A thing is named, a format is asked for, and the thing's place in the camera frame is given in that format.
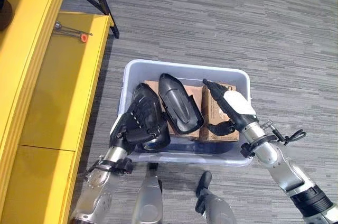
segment white plastic bin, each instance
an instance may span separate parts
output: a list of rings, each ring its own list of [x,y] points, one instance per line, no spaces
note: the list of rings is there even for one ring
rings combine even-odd
[[[178,78],[184,85],[202,86],[202,79],[215,82],[226,82],[236,85],[239,91],[250,102],[250,79],[242,70],[195,66],[137,59],[128,63],[123,76],[119,114],[129,107],[133,91],[145,80],[158,81],[162,73],[169,73]],[[241,145],[245,139],[240,135],[238,142],[232,143],[200,143],[186,138],[171,137],[171,143],[160,153],[137,153],[129,157],[134,162],[175,162],[206,163],[228,166],[245,166],[251,159],[244,158]]]

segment yellow table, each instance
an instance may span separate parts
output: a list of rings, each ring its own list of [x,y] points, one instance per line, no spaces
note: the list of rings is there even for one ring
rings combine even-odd
[[[52,35],[33,91],[1,223],[66,223],[110,16],[61,12],[87,43]]]
[[[111,15],[8,0],[0,31],[0,223],[66,223]],[[105,12],[110,10],[105,2]],[[52,35],[55,20],[90,32]]]
[[[14,17],[0,31],[0,213],[17,144],[62,0],[8,0]]]

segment gray carpet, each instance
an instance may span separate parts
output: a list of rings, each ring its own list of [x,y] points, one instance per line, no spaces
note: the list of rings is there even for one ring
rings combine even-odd
[[[108,0],[120,39],[108,40],[80,171],[108,147],[124,66],[133,59],[237,68],[251,79],[252,105],[285,135],[303,128],[289,154],[326,194],[338,197],[337,0]],[[85,0],[64,10],[94,12]],[[164,221],[205,223],[194,212],[204,170],[242,223],[303,223],[298,210],[257,160],[247,167],[160,164]],[[129,224],[145,165],[125,175],[104,223]],[[73,195],[82,188],[79,179]]]

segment cardboard box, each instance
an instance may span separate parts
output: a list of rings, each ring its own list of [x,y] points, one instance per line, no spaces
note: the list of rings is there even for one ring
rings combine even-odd
[[[236,90],[236,86],[229,84],[221,84],[229,88],[229,90]],[[210,90],[203,86],[202,90],[202,115],[204,118],[204,125],[200,129],[199,141],[201,142],[233,142],[238,141],[239,133],[234,131],[229,135],[217,136],[214,135],[211,131],[208,130],[207,124],[216,125],[223,121],[228,121],[229,117],[225,114],[221,108],[218,106],[217,102],[212,98]]]
[[[158,95],[158,81],[146,80],[144,83],[148,84],[150,86],[150,88],[153,89],[155,91],[155,93],[157,93],[157,95]],[[184,85],[184,88],[185,88],[185,91],[187,92],[187,94],[189,96],[192,95],[194,97],[194,100],[197,104],[197,107],[199,108],[199,110],[201,110],[201,106],[202,106],[202,87]],[[159,100],[161,101],[162,111],[165,111],[163,104],[162,104],[162,100],[161,100],[160,97],[159,97]],[[168,123],[168,127],[169,127],[170,135],[187,137],[189,139],[197,139],[200,136],[200,129],[198,129],[198,130],[196,130],[192,133],[189,133],[189,134],[181,135],[181,134],[176,134],[174,129],[171,127],[171,125],[169,123]]]

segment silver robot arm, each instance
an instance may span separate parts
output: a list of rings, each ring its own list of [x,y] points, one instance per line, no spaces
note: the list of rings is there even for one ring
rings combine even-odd
[[[239,92],[207,80],[203,83],[222,111],[230,117],[227,122],[208,125],[209,130],[217,135],[225,135],[235,129],[243,133],[248,143],[242,145],[241,153],[245,157],[257,156],[278,186],[291,198],[307,224],[338,224],[337,205],[285,154],[281,143],[285,139],[278,130],[271,123],[261,126],[256,112]],[[268,136],[266,127],[270,127],[276,136]]]
[[[150,99],[135,99],[128,111],[118,116],[110,133],[106,155],[100,156],[86,172],[86,188],[78,199],[70,219],[71,224],[102,223],[110,209],[119,177],[133,170],[132,161],[126,156],[137,144],[152,141],[161,134],[158,124],[149,123],[151,106]]]

